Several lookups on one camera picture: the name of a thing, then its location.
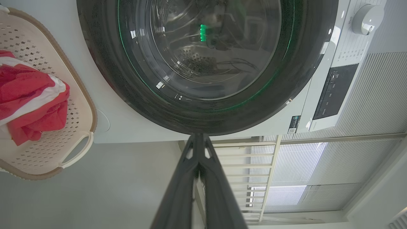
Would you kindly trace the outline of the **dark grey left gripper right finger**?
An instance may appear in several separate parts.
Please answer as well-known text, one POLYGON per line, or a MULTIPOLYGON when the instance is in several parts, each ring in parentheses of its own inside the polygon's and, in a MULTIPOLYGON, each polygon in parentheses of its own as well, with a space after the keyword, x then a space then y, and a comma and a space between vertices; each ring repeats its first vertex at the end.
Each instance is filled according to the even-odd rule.
POLYGON ((247 229, 220 160, 206 134, 199 134, 199 166, 205 184, 206 228, 247 229))

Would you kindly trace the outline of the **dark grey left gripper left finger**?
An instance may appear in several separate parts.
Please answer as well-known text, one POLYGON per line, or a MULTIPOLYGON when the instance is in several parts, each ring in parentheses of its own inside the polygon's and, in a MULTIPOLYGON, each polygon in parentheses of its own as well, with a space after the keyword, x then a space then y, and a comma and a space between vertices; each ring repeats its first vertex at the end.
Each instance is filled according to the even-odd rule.
POLYGON ((189 137, 151 229, 191 229, 194 181, 199 176, 199 144, 201 135, 189 137))

